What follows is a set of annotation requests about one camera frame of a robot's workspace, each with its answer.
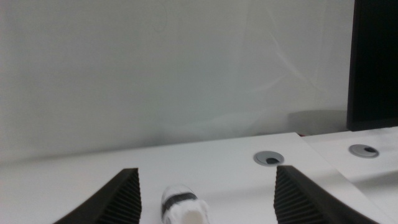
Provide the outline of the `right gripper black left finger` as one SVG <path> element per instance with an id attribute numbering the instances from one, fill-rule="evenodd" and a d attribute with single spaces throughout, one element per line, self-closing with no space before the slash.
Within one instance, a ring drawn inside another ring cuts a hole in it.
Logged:
<path id="1" fill-rule="evenodd" d="M 139 170 L 123 169 L 57 223 L 139 224 L 142 213 Z"/>

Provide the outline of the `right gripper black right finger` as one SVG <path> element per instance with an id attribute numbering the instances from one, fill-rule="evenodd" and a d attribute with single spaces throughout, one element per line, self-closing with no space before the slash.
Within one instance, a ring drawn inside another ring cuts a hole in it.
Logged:
<path id="1" fill-rule="evenodd" d="M 329 194 L 294 166 L 277 166 L 273 206 L 278 224 L 376 222 Z"/>

